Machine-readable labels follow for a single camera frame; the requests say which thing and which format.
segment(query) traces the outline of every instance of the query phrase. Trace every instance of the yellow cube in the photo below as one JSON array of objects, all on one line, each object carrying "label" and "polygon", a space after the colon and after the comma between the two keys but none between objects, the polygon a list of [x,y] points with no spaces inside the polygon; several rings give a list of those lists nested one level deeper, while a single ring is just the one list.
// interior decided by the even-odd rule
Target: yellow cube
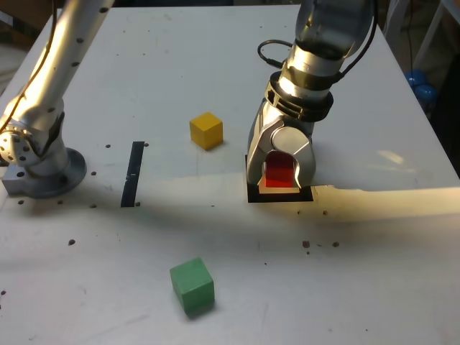
[{"label": "yellow cube", "polygon": [[190,121],[190,137],[199,147],[212,149],[224,140],[224,124],[212,113],[204,113]]}]

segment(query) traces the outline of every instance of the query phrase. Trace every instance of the table surface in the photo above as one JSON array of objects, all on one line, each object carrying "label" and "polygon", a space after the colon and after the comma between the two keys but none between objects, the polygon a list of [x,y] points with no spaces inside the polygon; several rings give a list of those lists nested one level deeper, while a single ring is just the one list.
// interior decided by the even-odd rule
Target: table surface
[{"label": "table surface", "polygon": [[[63,138],[85,156],[85,180],[41,201],[0,188],[2,344],[460,342],[459,179],[380,31],[316,125],[315,201],[247,203],[247,135],[275,71],[256,47],[292,40],[297,11],[109,12],[64,99]],[[188,128],[205,111],[224,122],[210,152]],[[141,206],[120,208],[133,141],[149,143]],[[169,269],[194,257],[216,305],[188,318]]]}]

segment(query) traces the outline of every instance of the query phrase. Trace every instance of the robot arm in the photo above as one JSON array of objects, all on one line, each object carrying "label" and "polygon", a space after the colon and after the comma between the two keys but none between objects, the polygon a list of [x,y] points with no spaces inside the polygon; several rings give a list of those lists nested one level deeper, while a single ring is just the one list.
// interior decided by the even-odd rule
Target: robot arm
[{"label": "robot arm", "polygon": [[[113,2],[68,0],[29,83],[7,106],[0,120],[0,155],[10,163],[2,179],[10,195],[56,196],[84,178],[83,156],[63,142],[63,94]],[[293,156],[299,187],[311,184],[313,125],[331,108],[329,88],[344,75],[339,70],[345,58],[363,43],[376,2],[304,1],[295,43],[282,70],[271,76],[249,135],[249,184],[258,184],[272,151]]]},{"label": "robot arm", "polygon": [[313,126],[327,116],[334,102],[329,88],[354,65],[340,73],[345,58],[362,45],[374,17],[369,43],[372,40],[376,11],[375,0],[303,2],[295,43],[281,71],[270,77],[249,134],[248,184],[259,183],[264,161],[273,151],[293,157],[298,187],[311,184],[316,170],[311,144]]},{"label": "robot arm", "polygon": [[63,95],[113,2],[69,0],[57,23],[53,6],[49,49],[0,119],[0,155],[10,163],[2,181],[10,195],[55,196],[84,178],[83,156],[63,142]]}]

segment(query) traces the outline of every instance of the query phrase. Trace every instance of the cube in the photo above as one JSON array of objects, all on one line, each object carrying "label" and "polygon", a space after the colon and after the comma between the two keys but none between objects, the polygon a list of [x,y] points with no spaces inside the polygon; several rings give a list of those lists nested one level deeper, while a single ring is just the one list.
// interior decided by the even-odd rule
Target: cube
[{"label": "cube", "polygon": [[224,140],[224,124],[212,113],[204,113],[190,121],[190,137],[201,148],[210,150]]},{"label": "cube", "polygon": [[199,257],[170,270],[172,287],[185,313],[199,311],[214,301],[214,281]]},{"label": "cube", "polygon": [[294,159],[283,152],[271,152],[265,160],[265,187],[292,188],[294,186]]}]

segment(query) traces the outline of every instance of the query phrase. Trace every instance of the cable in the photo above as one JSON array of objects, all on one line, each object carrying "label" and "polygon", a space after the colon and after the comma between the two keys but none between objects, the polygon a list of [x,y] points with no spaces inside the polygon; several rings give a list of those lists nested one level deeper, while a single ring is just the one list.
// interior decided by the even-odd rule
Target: cable
[{"label": "cable", "polygon": [[[343,72],[337,73],[336,80],[334,81],[334,83],[337,83],[339,80],[341,80],[362,59],[364,54],[366,54],[366,52],[368,51],[372,41],[374,40],[375,32],[377,31],[378,18],[379,18],[378,0],[374,0],[374,14],[373,15],[374,15],[374,19],[372,22],[372,28],[371,28],[371,33],[369,35],[369,39],[367,40],[366,44],[364,45],[364,47],[362,48],[361,52],[356,57],[356,59],[354,59],[353,62],[350,63]],[[273,44],[273,43],[279,44],[279,45],[286,45],[288,47],[292,47],[293,45],[289,42],[282,41],[282,40],[267,40],[267,41],[262,42],[259,45],[259,47],[257,47],[257,53],[259,54],[262,60],[264,60],[266,63],[268,63],[269,65],[273,67],[281,68],[283,64],[282,62],[276,61],[274,59],[269,59],[268,57],[264,56],[261,51],[262,47],[264,47],[265,45]]]},{"label": "cable", "polygon": [[374,21],[372,23],[372,28],[371,28],[371,33],[369,35],[369,39],[367,40],[366,45],[362,48],[361,52],[356,57],[356,59],[354,59],[353,62],[350,63],[343,72],[339,73],[337,77],[337,81],[341,80],[362,59],[364,54],[366,54],[367,50],[371,46],[372,41],[374,40],[375,32],[377,31],[378,20],[379,20],[379,2],[378,0],[374,0]]},{"label": "cable", "polygon": [[55,36],[55,30],[56,30],[56,21],[58,20],[58,8],[56,6],[56,0],[52,0],[52,24],[51,24],[51,32],[50,32],[50,38],[48,39],[48,43],[46,44],[46,48],[45,48],[45,54],[43,55],[43,58],[42,58],[42,61],[40,61],[40,64],[37,68],[37,70],[35,71],[35,73],[32,75],[32,77],[30,77],[29,81],[27,82],[26,86],[24,87],[23,91],[21,92],[21,94],[19,95],[19,97],[17,98],[17,101],[13,107],[13,110],[11,110],[11,113],[10,115],[8,116],[8,118],[6,119],[6,121],[1,125],[1,128],[0,128],[0,133],[3,132],[3,130],[6,128],[6,126],[8,125],[8,123],[11,121],[11,119],[13,118],[13,115],[14,115],[14,112],[16,111],[16,108],[18,107],[19,105],[19,102],[21,101],[21,99],[25,96],[26,94],[26,91],[27,89],[29,88],[30,84],[32,84],[32,81],[34,81],[35,77],[37,77],[38,73],[40,72],[40,70],[42,69],[43,65],[45,64],[45,61],[46,61],[46,58],[48,56],[48,54],[50,53],[50,49],[51,49],[51,44],[52,44],[52,39],[53,37]]},{"label": "cable", "polygon": [[414,71],[413,71],[413,66],[412,66],[412,40],[410,39],[410,25],[412,24],[412,18],[414,16],[414,3],[413,3],[413,0],[410,0],[410,7],[409,7],[409,10],[410,10],[410,16],[409,16],[409,24],[408,24],[408,41],[409,41],[409,58],[410,58],[410,76],[412,77],[412,88],[415,87],[415,85],[413,85],[415,82],[414,82]]},{"label": "cable", "polygon": [[293,44],[289,43],[289,42],[286,42],[286,41],[282,41],[282,40],[266,40],[266,41],[262,42],[261,44],[259,44],[259,47],[257,47],[257,54],[259,54],[259,56],[260,56],[260,58],[262,60],[264,60],[270,66],[273,66],[273,67],[276,67],[276,68],[281,68],[282,64],[284,63],[284,61],[280,62],[280,61],[276,61],[274,59],[269,59],[268,57],[266,57],[265,55],[262,54],[262,48],[264,46],[266,46],[266,45],[272,45],[272,44],[285,45],[285,46],[288,46],[289,48],[291,48],[293,46]]}]

